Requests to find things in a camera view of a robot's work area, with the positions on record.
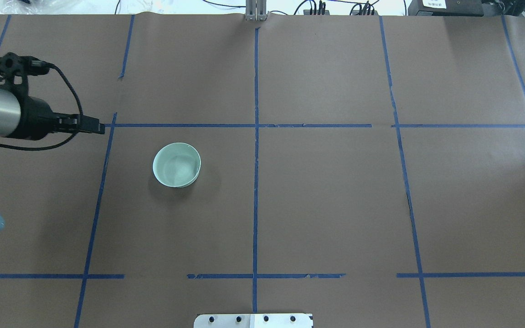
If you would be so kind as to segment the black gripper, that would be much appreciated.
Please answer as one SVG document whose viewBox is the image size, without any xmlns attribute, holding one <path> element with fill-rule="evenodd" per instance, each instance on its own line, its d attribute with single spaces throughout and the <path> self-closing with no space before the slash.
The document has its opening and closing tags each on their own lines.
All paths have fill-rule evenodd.
<svg viewBox="0 0 525 328">
<path fill-rule="evenodd" d="M 16 139 L 37 141 L 54 132 L 105 134 L 105 125 L 98 118 L 81 114 L 56 114 L 42 99 L 26 96 L 20 100 L 21 118 Z"/>
</svg>

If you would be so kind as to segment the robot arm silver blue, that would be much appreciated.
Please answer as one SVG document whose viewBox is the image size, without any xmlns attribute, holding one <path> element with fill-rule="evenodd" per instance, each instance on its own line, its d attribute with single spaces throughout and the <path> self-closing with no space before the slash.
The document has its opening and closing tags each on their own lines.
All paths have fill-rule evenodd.
<svg viewBox="0 0 525 328">
<path fill-rule="evenodd" d="M 40 140 L 50 133 L 105 133 L 104 124 L 83 114 L 54 112 L 42 99 L 15 95 L 0 87 L 0 137 Z M 0 214 L 0 231 L 5 220 Z"/>
</svg>

